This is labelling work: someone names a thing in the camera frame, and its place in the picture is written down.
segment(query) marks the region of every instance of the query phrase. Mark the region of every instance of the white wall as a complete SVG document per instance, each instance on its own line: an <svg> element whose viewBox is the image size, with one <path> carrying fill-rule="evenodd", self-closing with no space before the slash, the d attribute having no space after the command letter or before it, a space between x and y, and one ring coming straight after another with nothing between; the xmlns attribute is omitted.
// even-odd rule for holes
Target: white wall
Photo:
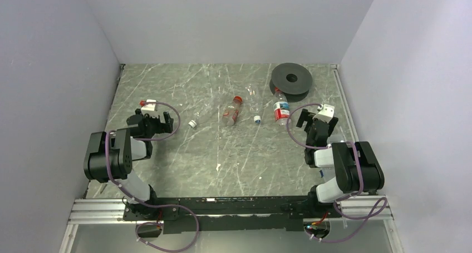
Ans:
<svg viewBox="0 0 472 253"><path fill-rule="evenodd" d="M339 63L373 0L87 0L121 63Z"/></svg>
<svg viewBox="0 0 472 253"><path fill-rule="evenodd" d="M0 0L0 245L58 252L119 63L85 0Z"/></svg>
<svg viewBox="0 0 472 253"><path fill-rule="evenodd" d="M406 252L472 248L471 0L374 0L342 67Z"/></svg>

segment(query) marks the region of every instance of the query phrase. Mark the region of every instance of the clear plastic bottle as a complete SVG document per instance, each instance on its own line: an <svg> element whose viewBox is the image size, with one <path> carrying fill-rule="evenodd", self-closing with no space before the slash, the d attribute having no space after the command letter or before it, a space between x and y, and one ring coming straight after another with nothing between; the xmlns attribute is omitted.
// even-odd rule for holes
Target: clear plastic bottle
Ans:
<svg viewBox="0 0 472 253"><path fill-rule="evenodd" d="M276 123L281 126L285 126L287 123L287 118L290 115L290 109L287 103L287 98L279 88L276 87L276 93L274 94L275 104L274 104L274 116L276 118Z"/></svg>
<svg viewBox="0 0 472 253"><path fill-rule="evenodd" d="M193 120L189 122L190 127L195 128L198 124L207 122L213 114L218 110L219 97L217 95L208 99L207 102L203 103L201 110L193 114Z"/></svg>
<svg viewBox="0 0 472 253"><path fill-rule="evenodd" d="M260 124L262 114L262 99L255 85L246 85L246 100L249 102L249 112L254 116L254 122Z"/></svg>
<svg viewBox="0 0 472 253"><path fill-rule="evenodd" d="M233 126L239 115L239 108L243 103L243 99L239 96L233 98L233 102L229 104L223 112L223 126Z"/></svg>

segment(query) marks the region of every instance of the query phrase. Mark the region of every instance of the glass panel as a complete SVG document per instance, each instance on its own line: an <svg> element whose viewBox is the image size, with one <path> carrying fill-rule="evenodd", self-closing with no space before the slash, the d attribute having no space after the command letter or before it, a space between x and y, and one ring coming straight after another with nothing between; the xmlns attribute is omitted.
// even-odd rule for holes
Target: glass panel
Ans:
<svg viewBox="0 0 472 253"><path fill-rule="evenodd" d="M351 234L360 221L349 221L343 229L342 221L331 221L331 232L326 240L341 239ZM159 252L152 247L136 242L135 225L80 225L77 230L72 252L74 253L151 253ZM161 235L152 242L166 249L179 249L191 241L193 233ZM221 252L271 252L271 253L313 253L321 252L391 252L390 243L384 227L379 220L368 221L364 228L351 240L339 244L324 244L310 241L302 232L285 230L244 230L201 232L188 253Z"/></svg>

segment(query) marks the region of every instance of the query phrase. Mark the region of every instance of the gray marble surface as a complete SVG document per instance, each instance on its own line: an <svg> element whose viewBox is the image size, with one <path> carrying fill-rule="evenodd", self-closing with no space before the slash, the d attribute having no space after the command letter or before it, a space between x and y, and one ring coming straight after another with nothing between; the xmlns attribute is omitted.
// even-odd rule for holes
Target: gray marble surface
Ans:
<svg viewBox="0 0 472 253"><path fill-rule="evenodd" d="M126 119L133 115L141 100L156 99L177 108L182 120L180 130L165 141L153 142L151 159L133 163L138 176L160 197L306 195L313 185L323 181L317 169L305 164L303 147L296 145L284 128L274 122L273 96L268 85L276 65L126 65L106 129L126 127ZM340 121L333 134L351 140L330 66L304 66L313 76L313 89L305 100L291 103L291 108L309 102L335 106L335 116ZM244 97L247 83L256 84L262 93L262 124L253 122L253 115L243 103L237 123L222 127L218 122L224 105L234 95ZM192 115L213 94L223 97L219 112L210 121L191 129L188 122ZM298 115L299 112L294 115L294 122ZM292 130L296 138L305 141L302 128L293 124ZM100 184L89 184L87 198L121 196L114 186L100 192Z"/></svg>

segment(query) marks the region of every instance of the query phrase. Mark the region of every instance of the black tape roll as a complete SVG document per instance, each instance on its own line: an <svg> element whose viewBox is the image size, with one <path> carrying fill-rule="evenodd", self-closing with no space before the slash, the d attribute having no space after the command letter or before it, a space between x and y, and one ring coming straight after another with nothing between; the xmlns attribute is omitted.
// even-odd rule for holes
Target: black tape roll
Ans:
<svg viewBox="0 0 472 253"><path fill-rule="evenodd" d="M312 85L313 77L305 67L295 63L284 63L272 71L269 88L275 93L277 87L285 94L288 102L298 102L307 97Z"/></svg>

